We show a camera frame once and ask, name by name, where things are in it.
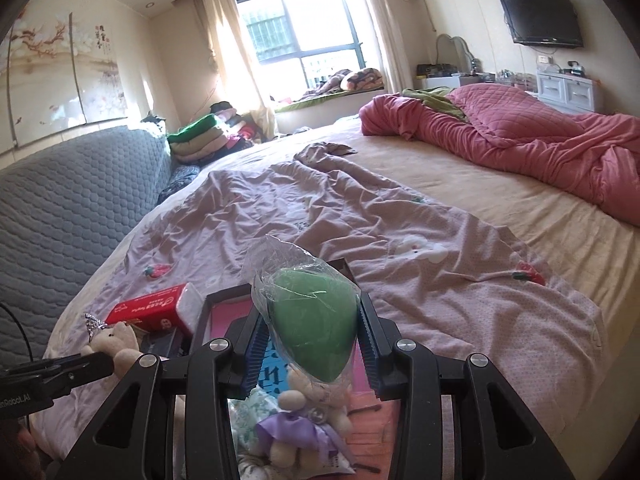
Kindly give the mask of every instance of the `green makeup sponge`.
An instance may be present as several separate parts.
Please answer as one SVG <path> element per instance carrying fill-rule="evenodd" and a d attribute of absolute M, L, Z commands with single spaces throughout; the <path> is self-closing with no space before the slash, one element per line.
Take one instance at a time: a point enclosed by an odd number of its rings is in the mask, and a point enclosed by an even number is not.
<path fill-rule="evenodd" d="M 316 379 L 335 381 L 356 339 L 358 297 L 350 282 L 282 269 L 273 276 L 271 321 L 293 360 Z"/>

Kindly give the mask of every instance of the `purple ribbon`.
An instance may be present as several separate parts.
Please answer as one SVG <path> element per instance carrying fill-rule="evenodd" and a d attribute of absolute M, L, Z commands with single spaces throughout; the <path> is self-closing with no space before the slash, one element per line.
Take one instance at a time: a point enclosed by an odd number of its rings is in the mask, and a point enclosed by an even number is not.
<path fill-rule="evenodd" d="M 329 424 L 314 424 L 304 412 L 279 412 L 255 425 L 260 447 L 269 454 L 274 440 L 303 449 L 317 449 L 322 464 L 329 463 L 331 453 L 340 452 L 354 463 L 349 447 Z"/>

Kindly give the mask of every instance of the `silver screw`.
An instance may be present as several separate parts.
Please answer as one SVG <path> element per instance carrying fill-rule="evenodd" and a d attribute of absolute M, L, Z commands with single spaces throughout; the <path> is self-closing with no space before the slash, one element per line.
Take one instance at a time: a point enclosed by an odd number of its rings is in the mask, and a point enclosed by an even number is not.
<path fill-rule="evenodd" d="M 489 364 L 489 359 L 483 354 L 473 354 L 469 360 L 471 361 L 471 364 L 479 368 L 484 368 Z"/>
<path fill-rule="evenodd" d="M 143 368 L 149 368 L 150 366 L 153 366 L 154 364 L 156 364 L 156 361 L 158 361 L 158 358 L 156 358 L 155 355 L 146 354 L 140 358 L 140 361 L 138 361 L 138 363 Z"/>
<path fill-rule="evenodd" d="M 209 343 L 209 348 L 211 348 L 214 352 L 222 352 L 226 350 L 229 346 L 229 341 L 226 339 L 214 339 L 211 343 Z"/>
<path fill-rule="evenodd" d="M 396 343 L 396 346 L 404 350 L 405 352 L 410 352 L 411 350 L 415 350 L 415 341 L 411 341 L 410 339 L 401 339 Z"/>

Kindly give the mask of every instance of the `gray quilted headboard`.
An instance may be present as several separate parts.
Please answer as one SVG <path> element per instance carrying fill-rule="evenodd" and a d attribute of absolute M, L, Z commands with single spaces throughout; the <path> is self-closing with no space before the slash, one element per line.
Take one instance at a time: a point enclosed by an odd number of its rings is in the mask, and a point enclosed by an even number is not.
<path fill-rule="evenodd" d="M 0 171 L 0 300 L 22 323 L 34 358 L 68 303 L 155 207 L 170 174 L 154 125 L 76 137 Z M 0 310 L 0 364 L 27 360 Z"/>

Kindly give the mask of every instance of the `wall-mounted tv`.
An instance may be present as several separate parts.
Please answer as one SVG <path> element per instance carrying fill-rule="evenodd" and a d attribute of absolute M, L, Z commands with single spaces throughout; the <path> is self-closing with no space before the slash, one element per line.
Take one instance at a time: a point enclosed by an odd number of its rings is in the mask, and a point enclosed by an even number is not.
<path fill-rule="evenodd" d="M 513 43 L 577 48 L 584 46 L 570 0 L 500 0 Z"/>

